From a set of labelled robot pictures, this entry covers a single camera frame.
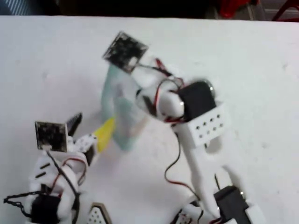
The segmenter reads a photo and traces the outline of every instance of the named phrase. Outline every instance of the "red wire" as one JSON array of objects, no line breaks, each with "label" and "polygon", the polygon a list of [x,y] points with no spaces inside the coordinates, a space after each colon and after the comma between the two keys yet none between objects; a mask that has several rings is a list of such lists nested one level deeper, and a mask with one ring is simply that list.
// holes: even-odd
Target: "red wire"
[{"label": "red wire", "polygon": [[[79,180],[78,180],[78,184],[79,184],[79,183],[80,183],[80,180],[81,180],[81,179],[84,177],[84,175],[86,174],[86,164],[85,164],[85,162],[84,162],[83,160],[81,160],[81,159],[78,159],[78,158],[68,158],[67,160],[65,160],[65,161],[63,162],[62,167],[63,167],[63,166],[66,164],[66,162],[69,161],[69,160],[72,160],[72,161],[79,161],[79,162],[81,162],[81,163],[84,164],[84,171],[83,171],[83,174],[82,174],[82,176],[81,176],[81,177],[79,178]],[[55,180],[54,180],[54,182],[53,182],[53,184],[52,184],[52,190],[54,189],[54,187],[55,187],[55,185],[56,185],[56,182],[57,182],[59,176],[60,176],[60,174],[58,173],[57,176],[56,176],[56,178],[55,178]]]},{"label": "red wire", "polygon": [[217,222],[221,221],[221,218],[218,218],[218,219],[214,219],[212,220],[211,222],[209,222],[209,224],[216,224]]},{"label": "red wire", "polygon": [[156,64],[158,68],[167,71],[165,65],[162,63],[162,61],[159,58],[156,58]]}]

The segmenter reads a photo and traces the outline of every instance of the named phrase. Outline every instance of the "white surface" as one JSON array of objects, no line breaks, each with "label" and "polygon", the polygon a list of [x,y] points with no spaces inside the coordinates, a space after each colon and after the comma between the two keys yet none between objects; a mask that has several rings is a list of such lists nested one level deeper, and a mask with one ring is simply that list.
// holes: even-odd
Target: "white surface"
[{"label": "white surface", "polygon": [[[34,121],[64,122],[82,111],[77,136],[100,122],[108,65],[101,56],[120,30],[150,45],[166,66],[221,86],[233,129],[223,142],[243,161],[269,223],[299,219],[299,25],[250,21],[0,17],[0,198],[28,189],[39,155]],[[169,223],[189,196],[164,181],[178,153],[171,129],[151,120],[129,153],[112,144],[83,185],[83,223],[92,201],[114,224]],[[170,177],[190,183],[185,158]],[[0,205],[0,223],[21,223]]]},{"label": "white surface", "polygon": [[250,206],[245,210],[252,224],[266,224],[267,221],[258,205]]}]

